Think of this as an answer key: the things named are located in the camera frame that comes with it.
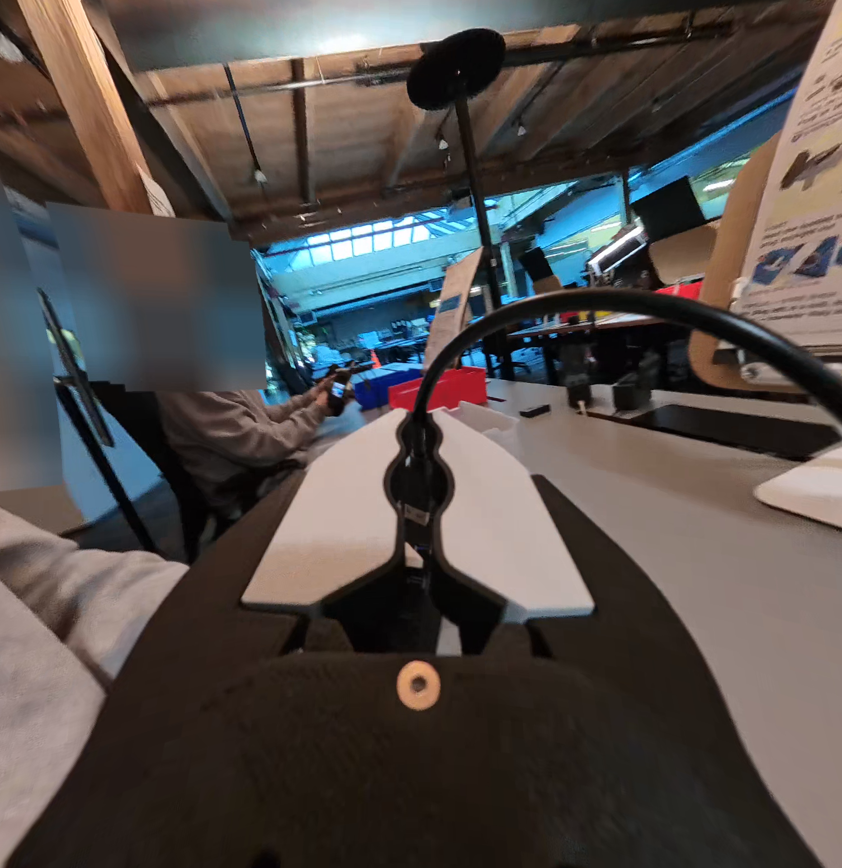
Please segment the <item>black pole stand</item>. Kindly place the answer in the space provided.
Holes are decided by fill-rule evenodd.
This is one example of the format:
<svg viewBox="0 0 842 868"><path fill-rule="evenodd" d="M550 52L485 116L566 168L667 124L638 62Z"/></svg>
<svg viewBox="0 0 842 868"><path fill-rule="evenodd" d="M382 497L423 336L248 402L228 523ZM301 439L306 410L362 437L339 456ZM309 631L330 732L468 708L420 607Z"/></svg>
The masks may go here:
<svg viewBox="0 0 842 868"><path fill-rule="evenodd" d="M470 198L481 238L482 268L491 312L502 308L497 274L499 249L492 241L469 103L497 78L504 56L505 41L498 32L490 28L469 28L423 49L406 84L407 95L416 108L455 109Z"/></svg>

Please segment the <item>black easel frame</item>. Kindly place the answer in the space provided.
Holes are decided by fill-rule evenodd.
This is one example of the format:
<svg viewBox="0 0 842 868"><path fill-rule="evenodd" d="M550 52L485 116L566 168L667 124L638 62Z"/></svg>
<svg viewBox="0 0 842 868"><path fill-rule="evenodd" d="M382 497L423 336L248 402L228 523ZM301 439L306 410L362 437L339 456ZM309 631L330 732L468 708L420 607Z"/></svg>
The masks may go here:
<svg viewBox="0 0 842 868"><path fill-rule="evenodd" d="M60 360L62 374L54 375L55 391L59 403L135 539L146 551L160 555L161 550L145 527L111 462L105 455L104 448L114 448L115 441L101 413L88 376L77 362L76 355L61 328L60 320L50 298L42 288L36 288L36 292L47 333L56 346Z"/></svg>

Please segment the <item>white tablet stand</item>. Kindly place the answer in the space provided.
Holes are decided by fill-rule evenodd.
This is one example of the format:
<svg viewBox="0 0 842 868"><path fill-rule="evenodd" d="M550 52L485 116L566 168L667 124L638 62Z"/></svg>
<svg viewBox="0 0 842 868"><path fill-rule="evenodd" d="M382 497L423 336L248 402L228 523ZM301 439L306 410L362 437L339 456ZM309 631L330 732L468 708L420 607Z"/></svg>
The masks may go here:
<svg viewBox="0 0 842 868"><path fill-rule="evenodd" d="M833 425L842 438L842 425ZM842 529L842 445L758 485L753 495L768 507Z"/></svg>

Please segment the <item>plywood sign holder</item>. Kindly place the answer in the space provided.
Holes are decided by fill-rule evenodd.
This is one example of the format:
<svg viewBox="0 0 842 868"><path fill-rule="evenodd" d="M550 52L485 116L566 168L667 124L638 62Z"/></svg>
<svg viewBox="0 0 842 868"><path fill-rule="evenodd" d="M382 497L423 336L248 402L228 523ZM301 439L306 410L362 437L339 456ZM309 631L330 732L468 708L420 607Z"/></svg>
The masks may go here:
<svg viewBox="0 0 842 868"><path fill-rule="evenodd" d="M648 255L664 286L703 278L713 256L721 219L648 245Z"/></svg>

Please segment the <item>blue plastic bin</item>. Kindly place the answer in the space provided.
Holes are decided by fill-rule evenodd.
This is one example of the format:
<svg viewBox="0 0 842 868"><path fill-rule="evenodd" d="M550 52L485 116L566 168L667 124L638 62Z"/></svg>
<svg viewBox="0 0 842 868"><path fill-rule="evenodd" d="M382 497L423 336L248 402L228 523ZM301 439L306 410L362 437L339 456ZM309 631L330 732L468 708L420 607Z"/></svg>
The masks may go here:
<svg viewBox="0 0 842 868"><path fill-rule="evenodd" d="M389 404L389 390L393 386L418 380L423 373L419 363L388 363L354 374L350 384L354 399L361 409L375 410Z"/></svg>

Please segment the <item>person's grey sweatshirt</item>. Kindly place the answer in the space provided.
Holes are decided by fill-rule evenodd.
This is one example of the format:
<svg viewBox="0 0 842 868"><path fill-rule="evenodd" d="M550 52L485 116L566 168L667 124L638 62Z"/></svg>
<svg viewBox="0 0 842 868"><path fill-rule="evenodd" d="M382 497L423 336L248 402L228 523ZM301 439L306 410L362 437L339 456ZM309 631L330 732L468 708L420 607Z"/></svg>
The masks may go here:
<svg viewBox="0 0 842 868"><path fill-rule="evenodd" d="M76 763L104 693L0 582L0 866Z"/></svg>

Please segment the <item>led light panel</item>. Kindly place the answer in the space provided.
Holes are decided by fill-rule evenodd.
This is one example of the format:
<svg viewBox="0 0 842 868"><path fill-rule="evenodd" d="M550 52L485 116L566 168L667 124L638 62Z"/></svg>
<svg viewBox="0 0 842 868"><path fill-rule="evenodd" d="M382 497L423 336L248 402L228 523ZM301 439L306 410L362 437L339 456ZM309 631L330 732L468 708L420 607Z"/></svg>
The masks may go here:
<svg viewBox="0 0 842 868"><path fill-rule="evenodd" d="M588 259L587 269L591 274L599 277L620 266L627 259L643 250L647 244L647 235L641 223L625 226L624 233Z"/></svg>

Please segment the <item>cardboard sign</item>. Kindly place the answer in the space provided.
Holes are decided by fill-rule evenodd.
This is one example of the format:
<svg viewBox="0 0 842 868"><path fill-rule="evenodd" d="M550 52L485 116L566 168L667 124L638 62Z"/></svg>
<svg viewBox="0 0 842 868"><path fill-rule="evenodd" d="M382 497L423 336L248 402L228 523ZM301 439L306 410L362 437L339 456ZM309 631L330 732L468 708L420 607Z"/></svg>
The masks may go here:
<svg viewBox="0 0 842 868"><path fill-rule="evenodd" d="M438 296L434 319L430 323L426 342L423 370L426 373L445 349L468 323L471 313L469 301L484 248L479 247L445 270L445 278Z"/></svg>

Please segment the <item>clear plastic bin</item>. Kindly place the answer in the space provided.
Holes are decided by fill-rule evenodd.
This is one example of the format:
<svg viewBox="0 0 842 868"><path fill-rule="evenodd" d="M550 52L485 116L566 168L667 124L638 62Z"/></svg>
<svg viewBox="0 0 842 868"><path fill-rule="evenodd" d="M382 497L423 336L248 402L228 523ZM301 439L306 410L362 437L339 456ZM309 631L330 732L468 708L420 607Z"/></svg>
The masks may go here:
<svg viewBox="0 0 842 868"><path fill-rule="evenodd" d="M523 455L519 438L519 421L488 406L460 402L449 414L464 425L497 443L515 458Z"/></svg>

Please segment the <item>black panel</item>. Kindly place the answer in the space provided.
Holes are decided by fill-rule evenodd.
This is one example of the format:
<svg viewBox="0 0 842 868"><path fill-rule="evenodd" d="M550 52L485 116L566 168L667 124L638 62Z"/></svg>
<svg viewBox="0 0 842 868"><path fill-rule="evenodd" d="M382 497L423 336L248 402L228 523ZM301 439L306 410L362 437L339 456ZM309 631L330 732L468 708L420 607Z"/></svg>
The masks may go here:
<svg viewBox="0 0 842 868"><path fill-rule="evenodd" d="M708 223L687 175L633 201L631 207L649 244Z"/></svg>

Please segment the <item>person's left forearm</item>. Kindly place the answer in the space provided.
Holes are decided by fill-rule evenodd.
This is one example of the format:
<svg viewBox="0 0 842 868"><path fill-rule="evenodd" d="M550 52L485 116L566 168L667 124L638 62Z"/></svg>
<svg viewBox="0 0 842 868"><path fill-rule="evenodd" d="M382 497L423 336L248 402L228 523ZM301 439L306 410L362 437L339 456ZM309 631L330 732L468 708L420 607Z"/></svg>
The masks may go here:
<svg viewBox="0 0 842 868"><path fill-rule="evenodd" d="M0 508L0 583L103 683L187 572L146 551L82 549Z"/></svg>

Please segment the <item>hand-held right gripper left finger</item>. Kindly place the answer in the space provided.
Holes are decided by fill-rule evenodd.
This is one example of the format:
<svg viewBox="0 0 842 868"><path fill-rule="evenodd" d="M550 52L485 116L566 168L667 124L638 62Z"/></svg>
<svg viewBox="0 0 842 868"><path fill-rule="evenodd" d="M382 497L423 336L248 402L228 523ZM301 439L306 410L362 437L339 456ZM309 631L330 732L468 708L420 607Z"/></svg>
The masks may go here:
<svg viewBox="0 0 842 868"><path fill-rule="evenodd" d="M241 595L244 608L326 618L321 602L352 582L424 567L389 483L405 463L408 418L390 411L313 461Z"/></svg>

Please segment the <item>white desk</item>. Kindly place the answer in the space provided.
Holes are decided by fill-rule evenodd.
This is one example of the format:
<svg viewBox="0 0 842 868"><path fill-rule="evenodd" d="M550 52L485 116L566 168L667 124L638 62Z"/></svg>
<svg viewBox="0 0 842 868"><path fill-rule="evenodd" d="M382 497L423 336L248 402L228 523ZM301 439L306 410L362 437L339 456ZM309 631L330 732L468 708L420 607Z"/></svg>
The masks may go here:
<svg viewBox="0 0 842 868"><path fill-rule="evenodd" d="M563 387L490 380L524 464L652 579L695 639L771 793L842 866L842 531L753 497L792 462L583 417ZM550 404L524 419L523 408Z"/></svg>

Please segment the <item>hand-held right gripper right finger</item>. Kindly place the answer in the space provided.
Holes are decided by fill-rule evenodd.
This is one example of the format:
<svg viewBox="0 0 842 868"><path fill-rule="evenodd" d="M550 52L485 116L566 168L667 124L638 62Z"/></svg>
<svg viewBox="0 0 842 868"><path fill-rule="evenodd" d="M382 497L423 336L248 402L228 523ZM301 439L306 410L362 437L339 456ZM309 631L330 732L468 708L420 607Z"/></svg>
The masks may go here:
<svg viewBox="0 0 842 868"><path fill-rule="evenodd" d="M436 410L431 419L440 477L430 565L504 596L507 608L497 627L594 613L596 604L527 468L449 410Z"/></svg>

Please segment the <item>plywood instruction board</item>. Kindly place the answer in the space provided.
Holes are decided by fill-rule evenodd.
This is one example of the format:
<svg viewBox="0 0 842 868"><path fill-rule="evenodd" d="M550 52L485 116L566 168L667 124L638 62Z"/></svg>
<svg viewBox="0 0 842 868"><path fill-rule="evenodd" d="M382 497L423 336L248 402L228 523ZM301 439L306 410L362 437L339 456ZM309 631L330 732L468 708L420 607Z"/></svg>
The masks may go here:
<svg viewBox="0 0 842 868"><path fill-rule="evenodd" d="M699 301L779 333L842 377L842 1L781 132L733 184Z"/></svg>

